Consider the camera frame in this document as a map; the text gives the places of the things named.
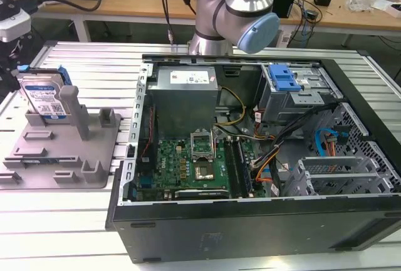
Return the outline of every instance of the blue hard drive label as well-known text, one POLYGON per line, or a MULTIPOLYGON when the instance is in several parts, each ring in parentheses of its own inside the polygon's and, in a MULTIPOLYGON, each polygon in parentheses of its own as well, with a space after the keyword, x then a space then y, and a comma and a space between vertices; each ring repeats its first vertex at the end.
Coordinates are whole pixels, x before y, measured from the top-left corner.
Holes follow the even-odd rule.
POLYGON ((52 91, 55 88, 53 86, 25 86, 25 89, 30 91, 52 91))

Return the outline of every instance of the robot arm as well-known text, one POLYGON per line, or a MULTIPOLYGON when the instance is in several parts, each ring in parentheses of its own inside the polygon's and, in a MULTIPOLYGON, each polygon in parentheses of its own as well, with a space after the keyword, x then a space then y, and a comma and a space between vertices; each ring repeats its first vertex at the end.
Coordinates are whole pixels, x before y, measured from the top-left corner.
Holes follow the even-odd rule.
POLYGON ((246 53, 268 46, 279 28, 273 0, 197 0, 192 55, 229 55, 232 45, 246 53))

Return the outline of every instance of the green circuit board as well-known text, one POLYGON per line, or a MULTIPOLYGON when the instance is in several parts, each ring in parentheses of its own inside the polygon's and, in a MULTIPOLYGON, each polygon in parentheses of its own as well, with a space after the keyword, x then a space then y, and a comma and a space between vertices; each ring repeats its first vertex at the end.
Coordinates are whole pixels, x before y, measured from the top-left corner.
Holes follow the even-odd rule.
MULTIPOLYGON (((199 145, 197 151, 208 151, 210 146, 199 145)), ((161 140, 157 149, 157 172, 154 184, 157 188, 219 188, 229 190, 229 180, 222 142, 217 143, 213 162, 193 162, 190 139, 161 140), (209 179, 199 179, 197 170, 208 168, 209 179)))

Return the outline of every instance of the black computer case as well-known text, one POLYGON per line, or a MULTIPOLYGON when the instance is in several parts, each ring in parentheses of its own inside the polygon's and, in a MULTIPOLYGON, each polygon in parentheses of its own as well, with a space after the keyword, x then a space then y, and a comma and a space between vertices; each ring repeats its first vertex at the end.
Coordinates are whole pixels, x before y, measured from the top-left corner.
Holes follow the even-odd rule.
MULTIPOLYGON (((335 61, 320 63, 344 94, 343 101, 368 129, 370 136, 364 138, 377 142, 399 173, 399 142, 335 61)), ((120 178, 121 170, 115 180, 120 178)), ((118 188, 114 187, 109 219, 133 263, 357 251, 401 228, 398 192, 374 197, 117 206, 118 188)))

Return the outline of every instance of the orange wire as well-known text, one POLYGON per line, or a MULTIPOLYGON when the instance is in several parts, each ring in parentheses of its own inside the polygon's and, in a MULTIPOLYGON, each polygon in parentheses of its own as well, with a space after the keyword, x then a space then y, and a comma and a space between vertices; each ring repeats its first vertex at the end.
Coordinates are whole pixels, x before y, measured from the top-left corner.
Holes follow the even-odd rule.
POLYGON ((331 149, 332 149, 333 156, 336 156, 336 145, 334 144, 334 141, 331 143, 331 149))
POLYGON ((277 155, 277 153, 279 152, 279 150, 277 150, 277 152, 275 152, 263 165, 262 165, 262 167, 260 168, 260 170, 259 170, 259 172, 258 172, 258 175, 256 175, 256 181, 273 181, 272 179, 270 179, 270 178, 263 178, 263 179, 261 179, 260 178, 260 176, 261 176, 261 174, 262 174, 262 172, 263 172, 263 169, 269 164, 269 162, 277 155))

